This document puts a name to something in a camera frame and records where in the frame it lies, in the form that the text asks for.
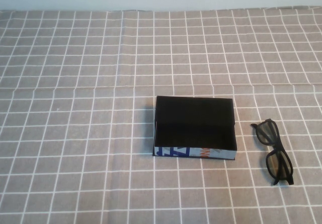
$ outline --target white grid line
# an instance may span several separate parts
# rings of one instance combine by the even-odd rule
[[[90,30],[90,25],[88,26],[88,28],[87,28],[87,36],[88,36],[88,34],[89,34],[89,30]],[[81,62],[83,62],[83,59],[84,59],[84,54],[85,54],[85,47],[84,47],[84,49],[83,49],[83,54],[82,54],[82,59],[81,59]],[[77,85],[77,82],[78,82],[78,80],[79,80],[79,74],[80,74],[80,71],[81,71],[81,67],[79,68],[79,72],[78,72],[78,76],[77,76],[77,81],[76,81],[76,85]],[[71,104],[71,108],[73,108],[73,104],[74,104],[74,100],[75,100],[75,97],[73,98],[73,102],[72,102],[72,104]],[[89,139],[89,137],[90,137],[90,132],[91,132],[91,125],[89,125],[89,128],[88,128],[88,132],[87,132],[87,141],[86,141],[86,146],[85,146],[85,154],[87,153],[87,148],[88,148],[88,139]],[[85,169],[85,162],[86,162],[86,156],[84,157],[84,159],[83,159],[83,166],[82,166],[82,172],[81,172],[81,174],[80,174],[80,181],[79,181],[79,191],[81,190],[81,187],[82,187],[82,182],[83,182],[83,176],[84,176],[84,169]],[[81,193],[80,192],[78,192],[78,194],[77,194],[77,201],[76,201],[76,211],[78,211],[78,206],[79,206],[79,197],[80,197],[80,195],[81,195]],[[75,215],[75,217],[74,217],[74,224],[76,224],[76,220],[77,220],[77,215]]]
[[[225,56],[225,61],[226,61],[226,68],[227,68],[227,72],[229,73],[229,67],[228,67],[228,64],[227,64],[227,58],[226,58],[226,54],[224,54]],[[229,82],[230,82],[230,85],[233,87],[232,83],[231,83],[231,77],[230,75],[228,74],[228,77],[229,77]],[[224,166],[225,166],[225,173],[226,173],[226,178],[227,178],[227,184],[228,184],[228,190],[229,190],[229,198],[230,198],[230,204],[231,206],[233,207],[233,201],[232,201],[232,194],[231,194],[231,189],[230,189],[230,183],[229,183],[229,177],[228,177],[228,171],[227,171],[227,164],[226,164],[226,160],[224,160]],[[233,222],[234,224],[236,224],[236,215],[235,215],[235,210],[232,209],[232,216],[233,216]]]
[[[137,21],[137,30],[136,30],[136,35],[138,35],[139,32],[139,21]],[[136,48],[135,52],[137,53],[137,39],[136,37]],[[137,63],[137,54],[135,55],[135,64],[134,64],[134,87],[133,87],[133,96],[135,97],[135,83],[136,83],[136,63]],[[132,129],[131,129],[131,150],[130,153],[133,152],[133,136],[134,136],[134,107],[135,107],[135,101],[133,98],[133,103],[132,103]],[[132,155],[130,155],[130,174],[129,174],[129,193],[128,193],[128,202],[127,202],[127,224],[130,222],[130,202],[131,202],[131,181],[132,181]]]

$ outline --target sunglasses lens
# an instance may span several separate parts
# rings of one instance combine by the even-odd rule
[[[257,127],[258,138],[262,143],[274,144],[277,141],[277,129],[274,123],[265,122]]]
[[[291,173],[290,163],[282,151],[278,151],[275,154],[268,157],[268,166],[275,178],[286,178]]]

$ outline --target sunglasses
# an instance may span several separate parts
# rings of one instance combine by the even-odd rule
[[[289,185],[293,185],[293,166],[283,147],[276,122],[267,119],[258,125],[251,124],[251,126],[256,130],[257,138],[262,144],[273,147],[266,156],[268,172],[275,179],[273,185],[280,180],[286,180]]]

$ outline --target grid pattern tablecloth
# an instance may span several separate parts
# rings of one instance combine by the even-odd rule
[[[0,223],[322,223],[321,32],[322,8],[0,13]],[[233,98],[236,160],[152,157],[157,95]]]

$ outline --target open box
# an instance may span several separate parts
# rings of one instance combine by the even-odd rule
[[[234,160],[232,99],[156,97],[154,156]]]

